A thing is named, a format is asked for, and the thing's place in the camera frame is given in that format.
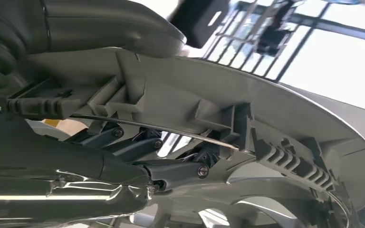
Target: metal rod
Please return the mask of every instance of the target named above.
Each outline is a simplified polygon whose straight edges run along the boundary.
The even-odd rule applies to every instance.
[[[294,36],[295,32],[297,31],[297,29],[298,29],[299,27],[300,27],[300,25],[299,25],[299,24],[297,24],[297,25],[296,25],[296,27],[293,29],[292,34],[290,35],[290,37],[289,37],[289,39],[288,39],[288,43],[290,42],[290,39],[292,39],[292,37]],[[282,49],[282,51],[281,51],[280,55],[279,55],[279,56],[277,56],[277,57],[275,57],[275,58],[273,59],[273,61],[272,61],[272,62],[271,62],[271,64],[269,65],[268,69],[265,71],[265,74],[264,74],[264,76],[265,76],[265,77],[267,77],[267,76],[268,76],[268,74],[269,74],[270,70],[271,70],[271,69],[272,69],[272,67],[275,65],[276,61],[277,61],[277,60],[279,59],[279,57],[283,54],[283,52],[285,51],[286,46],[287,46],[287,45],[285,45],[285,46],[283,47],[283,49]]]
[[[345,217],[346,217],[346,225],[345,225],[345,228],[349,228],[349,223],[350,223],[350,218],[349,218],[349,215],[350,215],[350,212],[348,210],[348,208],[346,207],[346,205],[336,196],[334,195],[332,192],[328,192],[328,196],[330,196],[337,204],[338,206],[342,209],[342,211],[344,212],[345,214]]]
[[[257,1],[258,0],[255,0],[251,4],[251,6],[248,8],[248,10],[246,11],[246,13],[243,15],[243,17],[239,21],[238,25],[233,29],[233,31],[231,32],[231,35],[233,37],[236,37],[237,31],[244,25],[244,23],[247,20],[248,16],[250,16],[253,13],[253,11],[255,10],[255,8],[257,7]],[[218,62],[218,63],[220,62],[220,60],[223,58],[224,54],[227,52],[227,50],[229,49],[229,47],[231,46],[231,44],[233,43],[233,41],[234,40],[232,38],[229,40],[229,42],[227,43],[226,47],[223,49],[223,51],[219,55],[219,58],[218,58],[218,60],[216,60],[216,62]]]
[[[234,16],[232,17],[231,21],[229,23],[227,23],[227,25],[223,28],[223,32],[222,33],[225,33],[229,27],[231,26],[231,24],[235,21],[235,19],[237,18],[237,16],[239,15],[240,13],[240,10],[238,9],[235,13],[234,13]],[[212,47],[207,51],[206,55],[203,57],[205,59],[208,59],[211,54],[213,53],[213,51],[215,50],[215,48],[217,47],[217,45],[220,43],[222,37],[219,36],[217,38],[217,41],[214,42],[214,44],[212,44]]]
[[[251,74],[253,74],[253,73],[257,70],[258,66],[259,66],[259,65],[261,64],[261,62],[264,60],[264,57],[265,57],[265,55],[262,55],[262,56],[258,59],[258,61],[257,61],[257,63],[255,64],[254,68],[251,70]]]
[[[117,119],[117,118],[112,118],[112,117],[105,117],[105,116],[96,116],[96,115],[87,115],[87,114],[73,114],[70,116],[71,118],[78,118],[78,119],[89,119],[89,120],[101,120],[101,121],[107,121],[110,123],[116,123],[116,124],[129,124],[129,125],[134,125],[134,126],[140,126],[140,127],[146,127],[146,128],[152,128],[155,130],[159,130],[159,131],[166,131],[166,132],[171,132],[174,134],[180,134],[180,135],[185,135],[188,137],[192,137],[194,139],[199,139],[205,142],[209,142],[209,143],[213,143],[219,146],[224,146],[230,149],[233,149],[235,151],[239,151],[238,147],[225,143],[225,142],[221,142],[219,140],[216,139],[211,139],[208,137],[203,137],[197,134],[193,134],[193,133],[189,133],[189,132],[185,132],[185,131],[180,131],[180,130],[176,130],[173,128],[168,128],[168,127],[163,127],[163,126],[158,126],[158,125],[153,125],[153,124],[148,124],[148,123],[140,123],[140,122],[134,122],[134,121],[129,121],[129,120],[121,120],[121,119]]]

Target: electrical wire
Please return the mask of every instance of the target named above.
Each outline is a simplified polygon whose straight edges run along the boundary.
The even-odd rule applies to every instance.
[[[345,228],[349,228],[349,226],[350,226],[350,224],[349,224],[350,223],[350,221],[349,221],[350,212],[347,209],[346,205],[334,193],[328,192],[328,196],[330,196],[335,201],[335,203],[337,203],[339,205],[339,207],[342,209],[342,211],[344,212],[345,217],[346,217]]]
[[[135,137],[132,139],[132,141],[134,141],[139,135],[141,135],[144,131],[140,131],[137,135],[135,135]]]

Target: window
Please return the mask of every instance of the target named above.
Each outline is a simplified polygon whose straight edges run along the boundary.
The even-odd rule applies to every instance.
[[[282,70],[283,66],[287,63],[290,56],[293,54],[300,41],[303,39],[305,34],[310,30],[310,27],[300,26],[293,36],[290,38],[285,49],[282,51],[275,64],[272,66],[271,70],[268,72],[267,77],[269,79],[276,79],[278,74]]]
[[[326,4],[327,3],[322,0],[306,0],[297,7],[295,13],[316,17],[321,13]]]
[[[365,109],[365,40],[315,30],[281,82]]]
[[[339,5],[332,4],[323,16],[341,24],[365,29],[365,5]]]

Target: metal bolt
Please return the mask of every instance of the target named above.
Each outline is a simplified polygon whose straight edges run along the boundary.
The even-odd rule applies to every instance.
[[[198,177],[199,178],[205,178],[209,174],[209,167],[206,165],[202,165],[198,169]]]
[[[113,135],[115,137],[122,137],[124,135],[124,131],[122,130],[122,128],[117,128],[114,132]]]
[[[157,140],[154,142],[153,146],[156,148],[156,149],[159,149],[163,146],[163,141],[161,140]]]

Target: plastic cover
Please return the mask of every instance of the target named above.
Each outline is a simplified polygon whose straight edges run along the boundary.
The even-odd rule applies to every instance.
[[[0,226],[62,227],[129,216],[147,205],[152,189],[61,170],[0,166]]]

